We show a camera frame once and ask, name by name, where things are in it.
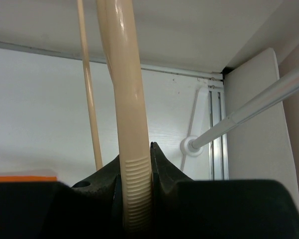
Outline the orange trousers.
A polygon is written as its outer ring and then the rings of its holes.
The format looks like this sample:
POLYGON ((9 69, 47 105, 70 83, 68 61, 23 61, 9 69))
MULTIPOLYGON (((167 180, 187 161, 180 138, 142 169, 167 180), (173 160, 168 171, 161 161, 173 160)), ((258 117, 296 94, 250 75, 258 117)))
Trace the orange trousers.
POLYGON ((56 182, 55 176, 0 176, 0 183, 56 182))

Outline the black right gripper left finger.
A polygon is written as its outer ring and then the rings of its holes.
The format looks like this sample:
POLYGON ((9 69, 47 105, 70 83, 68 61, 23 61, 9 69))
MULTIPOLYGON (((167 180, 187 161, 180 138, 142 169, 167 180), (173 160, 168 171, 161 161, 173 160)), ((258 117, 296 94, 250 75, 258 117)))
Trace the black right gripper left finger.
POLYGON ((0 239, 121 239, 119 158, 73 186, 0 183, 0 239))

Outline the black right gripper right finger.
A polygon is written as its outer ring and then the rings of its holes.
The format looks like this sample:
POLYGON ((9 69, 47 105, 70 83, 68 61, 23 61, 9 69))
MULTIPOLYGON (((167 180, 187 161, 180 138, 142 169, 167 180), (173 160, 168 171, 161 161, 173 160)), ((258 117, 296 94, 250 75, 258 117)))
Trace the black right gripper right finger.
POLYGON ((299 213, 274 180, 195 181, 155 142, 153 169, 156 239, 299 239, 299 213))

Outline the beige plastic hanger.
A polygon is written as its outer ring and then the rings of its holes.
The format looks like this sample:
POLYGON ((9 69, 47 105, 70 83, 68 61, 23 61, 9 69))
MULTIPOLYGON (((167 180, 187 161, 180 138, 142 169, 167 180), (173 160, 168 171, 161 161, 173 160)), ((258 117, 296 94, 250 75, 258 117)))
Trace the beige plastic hanger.
POLYGON ((153 183, 133 3, 99 0, 97 16, 114 90, 123 226, 128 238, 143 238, 152 227, 153 183))

